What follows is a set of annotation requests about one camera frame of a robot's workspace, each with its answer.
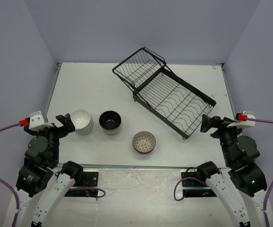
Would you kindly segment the tan black bowl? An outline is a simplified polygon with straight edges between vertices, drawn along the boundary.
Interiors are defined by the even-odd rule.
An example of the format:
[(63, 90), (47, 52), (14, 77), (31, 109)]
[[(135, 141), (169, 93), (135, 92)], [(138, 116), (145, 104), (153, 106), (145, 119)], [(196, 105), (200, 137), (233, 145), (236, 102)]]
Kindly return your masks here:
[(120, 127), (121, 116), (116, 111), (105, 111), (99, 117), (99, 124), (104, 130), (113, 131)]

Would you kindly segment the brown white patterned bowl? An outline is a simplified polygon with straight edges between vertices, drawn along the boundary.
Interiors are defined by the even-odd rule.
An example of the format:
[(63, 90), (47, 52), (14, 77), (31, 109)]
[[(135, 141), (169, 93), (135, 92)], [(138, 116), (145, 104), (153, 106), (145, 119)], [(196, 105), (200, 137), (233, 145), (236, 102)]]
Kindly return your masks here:
[(151, 132), (140, 131), (134, 135), (132, 146), (140, 154), (149, 154), (155, 149), (156, 138)]

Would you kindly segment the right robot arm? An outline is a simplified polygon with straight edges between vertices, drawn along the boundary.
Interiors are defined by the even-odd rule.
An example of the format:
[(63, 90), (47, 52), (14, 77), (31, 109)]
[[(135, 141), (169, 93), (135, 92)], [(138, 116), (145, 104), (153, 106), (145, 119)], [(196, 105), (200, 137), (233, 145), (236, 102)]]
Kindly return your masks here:
[(268, 202), (271, 189), (262, 169), (255, 163), (260, 156), (256, 141), (242, 131), (251, 127), (245, 116), (236, 120), (219, 116), (202, 116), (200, 131), (215, 128), (211, 137), (218, 139), (234, 192), (227, 186), (222, 173), (212, 161), (196, 168), (196, 181), (208, 186), (227, 210), (236, 227), (273, 227), (273, 210)]

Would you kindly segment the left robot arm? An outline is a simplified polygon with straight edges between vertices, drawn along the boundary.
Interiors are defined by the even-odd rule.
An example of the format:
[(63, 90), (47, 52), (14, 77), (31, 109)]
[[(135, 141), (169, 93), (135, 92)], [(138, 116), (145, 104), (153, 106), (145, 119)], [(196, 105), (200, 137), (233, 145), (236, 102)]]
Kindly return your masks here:
[(16, 213), (12, 226), (43, 227), (61, 198), (72, 186), (83, 182), (81, 165), (68, 161), (61, 169), (56, 183), (43, 202), (40, 202), (53, 170), (59, 163), (60, 139), (75, 131), (69, 113), (58, 115), (62, 124), (57, 127), (48, 122), (41, 111), (34, 112), (28, 118), (19, 121), (24, 131), (33, 136), (25, 152), (24, 164), (19, 170), (16, 182)]

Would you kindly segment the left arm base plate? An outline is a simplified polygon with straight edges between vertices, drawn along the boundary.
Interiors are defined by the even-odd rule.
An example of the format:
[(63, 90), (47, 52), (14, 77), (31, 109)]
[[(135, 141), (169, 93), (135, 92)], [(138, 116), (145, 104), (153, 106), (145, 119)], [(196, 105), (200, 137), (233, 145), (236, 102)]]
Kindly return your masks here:
[[(74, 184), (74, 188), (77, 187), (97, 187), (98, 186), (99, 172), (83, 172), (82, 178), (80, 181)], [(77, 191), (68, 191), (65, 194), (65, 197), (88, 197), (96, 198), (98, 196), (97, 190), (77, 190)]]

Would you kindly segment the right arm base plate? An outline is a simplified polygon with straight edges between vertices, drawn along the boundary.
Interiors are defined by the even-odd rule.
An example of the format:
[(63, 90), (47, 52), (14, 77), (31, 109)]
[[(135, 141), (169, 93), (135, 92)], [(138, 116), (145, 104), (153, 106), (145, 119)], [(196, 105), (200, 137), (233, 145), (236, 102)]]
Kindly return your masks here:
[(208, 198), (216, 197), (210, 187), (204, 186), (195, 180), (185, 180), (182, 182), (182, 191), (185, 198)]

